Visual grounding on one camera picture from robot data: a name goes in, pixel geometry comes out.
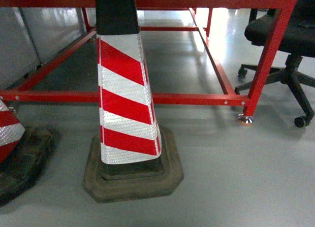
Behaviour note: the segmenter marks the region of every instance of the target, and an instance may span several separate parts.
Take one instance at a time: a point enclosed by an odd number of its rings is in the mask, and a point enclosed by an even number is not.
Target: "red stripe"
[[[103,126],[100,126],[100,142],[104,143]]]
[[[99,42],[100,42],[100,38],[97,38],[97,40],[96,40],[96,47],[97,47],[97,64],[99,64],[99,55],[100,55],[100,52],[99,52]]]
[[[151,125],[149,107],[102,89],[103,110]]]
[[[102,88],[98,87],[98,106],[102,108]]]
[[[102,40],[100,44],[102,66],[144,86],[142,68],[139,61],[136,61]]]
[[[157,149],[158,149],[158,152],[160,153],[161,152],[161,144],[159,143],[159,138],[157,136]]]
[[[0,163],[12,152],[18,142],[12,142],[0,147]]]
[[[105,145],[124,151],[139,152],[148,155],[157,155],[154,140],[127,135],[121,132],[104,128]]]
[[[0,111],[0,128],[8,125],[19,124],[19,120],[12,114],[11,111]]]
[[[151,112],[152,112],[152,117],[153,117],[153,123],[154,123],[155,120],[156,120],[156,113],[155,113],[155,111],[154,111],[153,100],[151,101],[150,107],[151,107]]]

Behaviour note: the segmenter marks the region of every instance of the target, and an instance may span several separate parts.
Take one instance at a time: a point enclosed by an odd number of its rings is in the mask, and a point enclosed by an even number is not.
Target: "chair seat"
[[[255,45],[264,45],[273,21],[268,14],[249,23],[245,37]],[[315,57],[315,28],[299,27],[301,19],[291,17],[279,50],[300,56]]]

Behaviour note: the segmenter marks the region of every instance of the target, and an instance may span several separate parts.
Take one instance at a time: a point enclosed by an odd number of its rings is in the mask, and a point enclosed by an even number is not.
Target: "traffic cone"
[[[169,195],[183,172],[171,131],[161,136],[156,121],[135,1],[96,0],[96,30],[100,136],[84,189],[98,202]]]
[[[27,128],[0,100],[0,206],[31,188],[54,147],[45,128]]]
[[[24,131],[19,120],[0,100],[0,163],[16,147]]]

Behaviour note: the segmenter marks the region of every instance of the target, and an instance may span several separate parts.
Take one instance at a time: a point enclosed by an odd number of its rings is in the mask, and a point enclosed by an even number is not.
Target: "shiny floor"
[[[241,63],[256,64],[262,48],[244,37],[249,11],[215,9],[211,42],[233,86]],[[139,12],[146,26],[190,25],[188,12]],[[142,32],[153,92],[221,93],[195,32]],[[274,65],[283,66],[279,52]],[[86,43],[37,90],[97,90],[95,43]],[[314,75],[315,60],[300,71]],[[303,87],[315,105],[315,91]],[[303,115],[286,85],[264,88],[251,127],[237,122],[241,107],[156,105],[171,129],[184,180],[171,196],[97,204],[82,189],[97,105],[22,104],[25,126],[54,131],[56,149],[35,187],[0,209],[1,227],[314,227],[315,121]]]

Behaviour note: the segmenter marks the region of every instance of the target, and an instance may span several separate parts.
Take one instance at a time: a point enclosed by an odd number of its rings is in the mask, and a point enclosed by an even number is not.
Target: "chair caster wheel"
[[[308,119],[306,116],[300,116],[300,117],[296,117],[294,119],[294,124],[298,127],[298,128],[303,128],[305,126],[310,125],[311,120]]]
[[[235,88],[234,92],[235,92],[236,95],[240,95],[241,94],[241,91],[238,90],[238,88]]]
[[[241,67],[238,71],[238,77],[245,78],[247,72],[248,72],[247,69],[244,69],[243,67]]]

